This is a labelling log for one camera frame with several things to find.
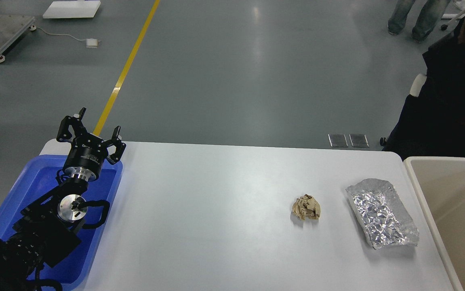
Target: blue plastic tray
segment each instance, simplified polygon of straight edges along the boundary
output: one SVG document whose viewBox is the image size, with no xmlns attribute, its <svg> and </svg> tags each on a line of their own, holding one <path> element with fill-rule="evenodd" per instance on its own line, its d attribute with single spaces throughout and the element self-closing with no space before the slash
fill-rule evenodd
<svg viewBox="0 0 465 291">
<path fill-rule="evenodd" d="M 8 196 L 0 207 L 0 238 L 7 240 L 15 231 L 13 224 L 22 218 L 20 210 L 49 190 L 58 186 L 55 177 L 57 170 L 63 167 L 66 156 L 41 155 L 29 161 L 17 181 L 11 188 Z M 99 179 L 88 184 L 88 190 L 83 194 L 86 200 L 105 199 L 112 203 L 121 181 L 123 164 L 118 162 L 103 165 Z M 89 210 L 85 216 L 87 223 L 96 223 L 101 215 L 101 208 Z M 95 230 L 80 230 L 78 237 L 82 243 L 64 260 L 54 268 L 45 266 L 40 272 L 40 278 L 51 278 L 62 283 L 64 291 L 71 291 L 78 286 L 87 275 L 99 240 L 103 234 L 105 224 Z"/>
</svg>

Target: white table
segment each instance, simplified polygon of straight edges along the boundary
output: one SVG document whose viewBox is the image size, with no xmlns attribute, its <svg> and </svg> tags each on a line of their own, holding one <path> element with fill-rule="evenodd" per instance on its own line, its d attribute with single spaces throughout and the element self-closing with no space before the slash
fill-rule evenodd
<svg viewBox="0 0 465 291">
<path fill-rule="evenodd" d="M 48 142 L 41 154 L 67 154 Z M 127 142 L 94 264 L 77 290 L 452 290 L 401 159 L 389 152 Z M 418 247 L 373 250 L 345 188 L 394 184 Z M 301 195 L 319 221 L 291 214 Z"/>
</svg>

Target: aluminum foil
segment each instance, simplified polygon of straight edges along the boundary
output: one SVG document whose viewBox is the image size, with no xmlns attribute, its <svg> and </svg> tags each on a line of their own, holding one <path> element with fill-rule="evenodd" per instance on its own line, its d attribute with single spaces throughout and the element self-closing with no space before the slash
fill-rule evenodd
<svg viewBox="0 0 465 291">
<path fill-rule="evenodd" d="M 367 243 L 374 249 L 417 245 L 419 231 L 389 181 L 365 179 L 346 191 Z"/>
</svg>

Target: crumpled paper ball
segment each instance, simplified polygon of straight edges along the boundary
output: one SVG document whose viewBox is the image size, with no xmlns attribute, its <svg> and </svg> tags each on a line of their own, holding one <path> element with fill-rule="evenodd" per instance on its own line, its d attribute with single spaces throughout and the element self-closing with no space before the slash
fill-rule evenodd
<svg viewBox="0 0 465 291">
<path fill-rule="evenodd" d="M 309 219 L 319 219 L 320 204 L 315 198 L 306 194 L 297 198 L 297 201 L 293 204 L 293 214 L 301 220 L 304 220 L 306 217 Z"/>
</svg>

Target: jeans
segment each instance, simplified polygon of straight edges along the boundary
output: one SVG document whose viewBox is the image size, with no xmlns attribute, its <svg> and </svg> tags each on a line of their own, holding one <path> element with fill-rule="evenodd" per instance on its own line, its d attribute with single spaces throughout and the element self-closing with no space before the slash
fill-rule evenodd
<svg viewBox="0 0 465 291">
<path fill-rule="evenodd" d="M 415 40 L 423 41 L 441 20 L 446 6 L 451 0 L 428 0 L 421 9 L 415 27 L 412 29 L 412 37 Z M 398 0 L 396 8 L 389 19 L 389 31 L 400 33 L 406 23 L 406 16 L 412 8 L 415 0 Z"/>
</svg>

